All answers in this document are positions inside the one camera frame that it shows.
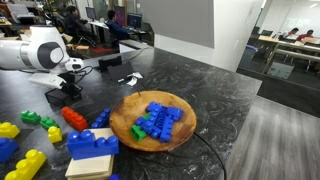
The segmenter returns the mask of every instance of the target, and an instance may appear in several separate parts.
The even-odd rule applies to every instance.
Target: blue lego brick
[[[149,116],[148,121],[145,121],[141,125],[141,128],[144,132],[146,132],[147,134],[151,134],[152,127],[155,125],[159,114],[160,112],[156,112],[156,111],[151,112],[151,115]]]
[[[67,146],[72,158],[79,160],[119,153],[119,140],[116,136],[110,136],[108,139],[104,137],[94,139],[95,136],[90,130],[85,130],[80,135],[70,133]]]
[[[160,103],[156,103],[156,102],[151,102],[148,106],[148,111],[156,111],[156,112],[159,112],[161,111],[161,108],[162,108],[162,104]]]
[[[13,139],[0,138],[0,162],[6,162],[10,156],[19,149]]]
[[[170,117],[164,119],[163,128],[160,134],[160,142],[169,142],[172,133],[173,120]]]
[[[176,107],[168,107],[167,116],[171,117],[174,121],[178,121],[183,115],[183,110]]]
[[[167,114],[167,107],[163,106],[161,112],[159,113],[157,121],[155,123],[155,126],[157,128],[162,129],[163,122],[164,122],[164,119],[166,117],[166,114]]]
[[[118,174],[112,174],[109,177],[109,180],[120,180],[120,176]]]
[[[158,137],[160,136],[160,134],[161,134],[161,129],[159,129],[159,128],[156,127],[156,126],[153,126],[153,127],[152,127],[151,137],[152,137],[153,139],[156,139],[156,138],[158,138]]]
[[[96,140],[94,134],[90,130],[84,130],[81,134],[74,131],[68,134],[67,147],[71,155],[77,149],[93,147]]]
[[[91,128],[104,128],[109,124],[110,118],[110,109],[105,108],[104,111],[100,114],[100,116],[96,119],[94,123],[92,123]]]
[[[135,125],[137,126],[142,126],[146,122],[146,120],[143,117],[139,117],[138,120],[136,121]]]

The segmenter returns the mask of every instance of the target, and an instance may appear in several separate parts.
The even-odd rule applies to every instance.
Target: green lego brick
[[[42,117],[40,124],[45,129],[49,129],[51,126],[59,127],[59,124],[48,116]]]
[[[23,122],[36,123],[41,119],[41,116],[36,112],[23,111],[20,114],[20,118]]]
[[[140,142],[147,135],[146,132],[142,131],[141,128],[136,125],[131,126],[130,134],[138,142]]]
[[[149,113],[145,114],[145,115],[142,116],[142,117],[143,117],[143,119],[148,120],[149,117],[150,117],[150,115],[151,115],[151,113],[149,112]]]

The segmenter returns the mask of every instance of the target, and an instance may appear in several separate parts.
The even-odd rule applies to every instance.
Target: ceiling light
[[[313,7],[315,7],[316,5],[318,5],[317,3],[314,3],[314,4],[312,4],[309,8],[313,8]]]

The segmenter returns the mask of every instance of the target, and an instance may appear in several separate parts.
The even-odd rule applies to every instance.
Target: table
[[[262,36],[262,35],[259,36],[259,40],[260,41],[265,41],[265,42],[271,42],[271,43],[279,42],[279,39],[275,39],[275,38],[272,38],[270,36]]]
[[[8,20],[6,20],[5,23],[0,23],[1,30],[4,31],[4,33],[7,34],[7,36],[12,36],[10,26],[12,26],[12,24]]]
[[[97,66],[99,59],[85,60],[85,65]],[[226,71],[208,64],[182,57],[157,48],[142,49],[121,55],[130,59],[133,70],[144,78],[131,87],[110,80],[107,73],[96,70],[86,76],[82,100],[70,107],[83,115],[91,124],[106,107],[112,108],[123,97],[144,90],[161,90],[185,99],[197,115],[198,132],[218,151],[225,162],[231,153],[242,125],[261,85],[261,81]],[[11,161],[0,164],[0,179],[22,159],[27,150],[36,148],[44,152],[47,162],[34,179],[65,179],[70,162],[65,138],[73,128],[61,116],[61,108],[50,106],[44,96],[49,89],[38,87],[22,72],[0,71],[1,121],[16,124],[21,134],[15,138],[20,146]],[[52,145],[46,131],[38,124],[24,124],[19,120],[21,111],[29,109],[42,116],[55,119],[64,141]],[[120,144],[120,154],[115,156],[114,173],[121,179],[217,179],[221,165],[208,147],[196,137],[167,152],[141,152]]]
[[[320,48],[317,48],[317,47],[306,46],[306,45],[300,44],[299,42],[298,43],[287,43],[287,42],[280,41],[277,43],[277,45],[273,49],[272,53],[270,54],[269,58],[267,59],[267,64],[264,66],[262,73],[266,73],[267,70],[270,68],[270,66],[273,63],[273,56],[275,54],[284,54],[284,55],[289,55],[291,57],[297,57],[297,58],[304,59],[304,60],[309,60],[309,61],[311,60],[311,61],[320,62],[320,57],[302,54],[302,53],[293,52],[293,51],[288,51],[288,50],[284,50],[284,49],[279,49],[279,47],[288,47],[288,48],[292,48],[292,49],[299,49],[299,50],[305,50],[305,51],[309,51],[309,52],[320,53]]]

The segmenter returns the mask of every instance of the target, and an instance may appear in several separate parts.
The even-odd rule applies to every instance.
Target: wooden floor
[[[320,179],[320,119],[257,97],[226,168],[229,180]]]

